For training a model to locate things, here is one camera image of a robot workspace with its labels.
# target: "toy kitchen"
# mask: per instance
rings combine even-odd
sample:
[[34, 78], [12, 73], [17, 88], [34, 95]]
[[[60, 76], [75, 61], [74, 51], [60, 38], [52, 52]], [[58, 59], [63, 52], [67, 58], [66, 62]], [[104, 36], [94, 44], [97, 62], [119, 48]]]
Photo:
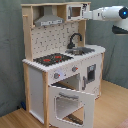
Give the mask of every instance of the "toy kitchen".
[[[45, 128], [93, 128], [105, 49], [85, 44], [90, 4], [21, 5], [26, 109]], [[82, 119], [73, 116], [80, 109]]]

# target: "open oven door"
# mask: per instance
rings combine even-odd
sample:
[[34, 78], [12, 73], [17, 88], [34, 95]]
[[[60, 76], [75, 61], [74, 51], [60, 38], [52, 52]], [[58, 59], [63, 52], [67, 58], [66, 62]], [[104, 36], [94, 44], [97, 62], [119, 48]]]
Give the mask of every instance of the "open oven door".
[[[71, 89], [50, 86], [49, 87], [49, 123], [58, 128], [93, 128], [94, 95]], [[72, 113], [83, 107], [79, 119], [72, 118]]]

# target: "white robotic arm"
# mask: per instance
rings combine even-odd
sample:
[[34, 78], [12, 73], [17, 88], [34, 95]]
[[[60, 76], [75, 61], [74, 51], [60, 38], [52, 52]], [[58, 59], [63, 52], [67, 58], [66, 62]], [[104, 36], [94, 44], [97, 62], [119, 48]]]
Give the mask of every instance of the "white robotic arm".
[[114, 21], [112, 31], [114, 34], [128, 34], [128, 8], [112, 6], [99, 8], [93, 11], [84, 11], [83, 17], [99, 21]]

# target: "control knob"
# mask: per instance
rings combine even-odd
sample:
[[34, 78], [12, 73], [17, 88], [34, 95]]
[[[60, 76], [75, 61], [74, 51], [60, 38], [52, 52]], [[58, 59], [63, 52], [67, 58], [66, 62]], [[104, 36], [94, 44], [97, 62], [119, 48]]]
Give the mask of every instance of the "control knob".
[[58, 79], [59, 77], [60, 77], [60, 74], [58, 74], [58, 73], [55, 73], [55, 74], [54, 74], [54, 78], [55, 78], [55, 79]]
[[78, 68], [77, 67], [73, 67], [72, 71], [75, 72]]

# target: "carpet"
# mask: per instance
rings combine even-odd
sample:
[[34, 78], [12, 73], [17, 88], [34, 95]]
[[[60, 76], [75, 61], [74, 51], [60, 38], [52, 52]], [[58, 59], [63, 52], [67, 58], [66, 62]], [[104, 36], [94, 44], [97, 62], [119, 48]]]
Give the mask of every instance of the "carpet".
[[116, 128], [128, 128], [128, 119], [126, 119], [123, 123], [121, 123], [118, 127]]

